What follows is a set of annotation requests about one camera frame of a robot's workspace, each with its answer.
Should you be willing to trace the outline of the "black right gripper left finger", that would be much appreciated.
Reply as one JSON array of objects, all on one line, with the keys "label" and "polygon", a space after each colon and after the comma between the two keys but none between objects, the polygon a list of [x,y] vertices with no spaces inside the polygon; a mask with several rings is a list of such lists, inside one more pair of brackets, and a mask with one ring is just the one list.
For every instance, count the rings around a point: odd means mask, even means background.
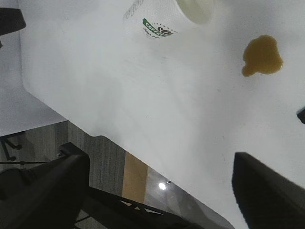
[{"label": "black right gripper left finger", "polygon": [[71,229],[89,187],[89,156],[72,143],[61,156],[29,169],[0,173],[2,229]]}]

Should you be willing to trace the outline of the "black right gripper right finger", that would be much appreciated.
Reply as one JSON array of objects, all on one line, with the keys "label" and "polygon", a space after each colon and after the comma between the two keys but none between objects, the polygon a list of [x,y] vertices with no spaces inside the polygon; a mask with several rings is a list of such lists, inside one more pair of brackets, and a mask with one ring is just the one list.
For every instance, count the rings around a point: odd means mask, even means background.
[{"label": "black right gripper right finger", "polygon": [[250,229],[303,229],[305,190],[246,152],[234,155],[233,193]]}]

